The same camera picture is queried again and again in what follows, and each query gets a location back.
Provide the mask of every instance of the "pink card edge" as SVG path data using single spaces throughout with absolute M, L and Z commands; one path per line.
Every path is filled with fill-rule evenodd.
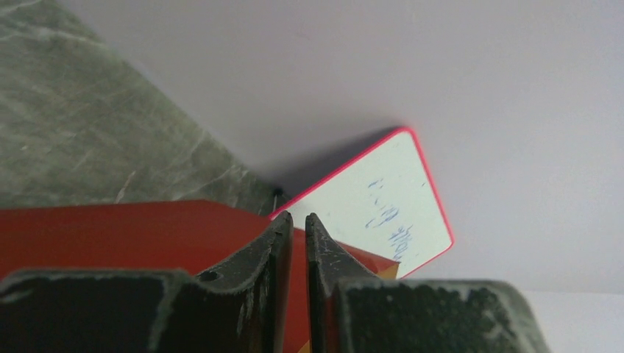
M 446 249 L 442 250 L 439 254 L 437 254 L 436 256 L 434 256 L 432 258 L 430 258 L 427 262 L 423 263 L 422 265 L 420 265 L 420 266 L 416 267 L 415 269 L 411 270 L 410 272 L 408 272 L 405 276 L 403 276 L 401 278 L 406 278 L 407 276 L 409 276 L 410 274 L 414 273 L 416 270 L 418 270 L 422 266 L 427 265 L 431 261 L 433 261 L 433 260 L 437 259 L 438 257 L 442 256 L 445 252 L 447 252 L 455 244 L 455 235 L 453 234 L 453 230 L 450 227 L 450 223 L 448 221 L 447 214 L 444 211 L 444 207 L 442 206 L 442 201 L 440 200 L 440 196 L 438 194 L 438 189 L 436 188 L 436 185 L 433 183 L 433 178 L 431 177 L 431 172 L 429 170 L 429 165 L 427 164 L 427 160 L 425 159 L 425 154 L 422 152 L 422 147 L 420 146 L 420 142 L 418 141 L 418 137 L 416 136 L 416 132 L 413 129 L 411 129 L 409 127 L 406 127 L 406 126 L 402 126 L 402 127 L 396 128 L 395 130 L 390 132 L 387 136 L 385 136 L 384 138 L 382 138 L 378 142 L 373 143 L 370 147 L 364 149 L 364 151 L 362 151 L 357 156 L 355 156 L 354 158 L 349 160 L 349 162 L 341 165 L 335 171 L 329 173 L 326 177 L 322 178 L 321 180 L 319 180 L 318 182 L 314 183 L 309 188 L 305 189 L 305 191 L 303 191 L 299 195 L 295 196 L 292 200 L 289 200 L 288 202 L 286 202 L 282 207 L 280 207 L 277 210 L 275 210 L 274 212 L 272 212 L 269 215 L 270 219 L 273 219 L 273 218 L 277 217 L 277 215 L 279 215 L 282 211 L 288 209 L 291 205 L 297 203 L 300 199 L 303 199 L 309 193 L 311 193 L 312 191 L 315 191 L 317 188 L 321 187 L 324 183 L 328 182 L 333 177 L 335 177 L 338 174 L 342 173 L 345 169 L 349 168 L 353 163 L 355 163 L 355 162 L 359 161 L 360 159 L 364 158 L 365 156 L 367 156 L 369 153 L 371 153 L 372 151 L 377 149 L 379 146 L 384 144 L 387 140 L 390 140 L 394 136 L 396 136 L 396 135 L 398 135 L 400 133 L 403 133 L 403 132 L 409 133 L 410 136 L 412 137 L 412 140 L 414 141 L 414 145 L 416 146 L 416 150 L 418 151 L 418 155 L 419 155 L 420 160 L 422 162 L 422 166 L 425 168 L 425 175 L 427 176 L 427 181 L 429 181 L 429 185 L 431 185 L 431 189 L 433 190 L 433 196 L 436 198 L 436 203 L 438 204 L 438 209 L 440 210 L 440 214 L 442 215 L 442 219 L 444 220 L 444 225 L 446 226 L 447 231 L 449 233 L 450 245 Z

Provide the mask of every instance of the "white background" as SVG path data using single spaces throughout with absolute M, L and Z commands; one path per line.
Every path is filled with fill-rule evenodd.
M 320 154 L 416 129 L 457 240 L 417 276 L 618 294 L 541 307 L 600 332 L 586 311 L 623 310 L 624 1 L 62 2 L 289 191 Z

